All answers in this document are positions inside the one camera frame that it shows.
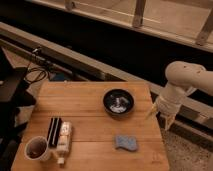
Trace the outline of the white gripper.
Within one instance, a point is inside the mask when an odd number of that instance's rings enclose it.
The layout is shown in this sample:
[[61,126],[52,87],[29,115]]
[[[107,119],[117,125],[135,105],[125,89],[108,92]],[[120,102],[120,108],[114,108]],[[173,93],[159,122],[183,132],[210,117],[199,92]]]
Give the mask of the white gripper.
[[175,120],[175,115],[179,112],[182,100],[186,96],[186,91],[175,85],[167,83],[162,89],[151,110],[147,115],[147,119],[155,116],[158,111],[169,116],[166,118],[165,130],[169,130]]

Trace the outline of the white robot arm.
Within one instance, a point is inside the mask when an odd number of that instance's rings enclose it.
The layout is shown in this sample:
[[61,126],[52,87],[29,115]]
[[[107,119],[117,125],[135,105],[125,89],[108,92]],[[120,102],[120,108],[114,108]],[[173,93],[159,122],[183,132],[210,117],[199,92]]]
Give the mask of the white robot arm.
[[213,71],[208,71],[200,64],[174,61],[166,67],[165,76],[167,83],[157,96],[146,119],[160,112],[164,118],[164,129],[169,130],[184,98],[196,90],[213,96]]

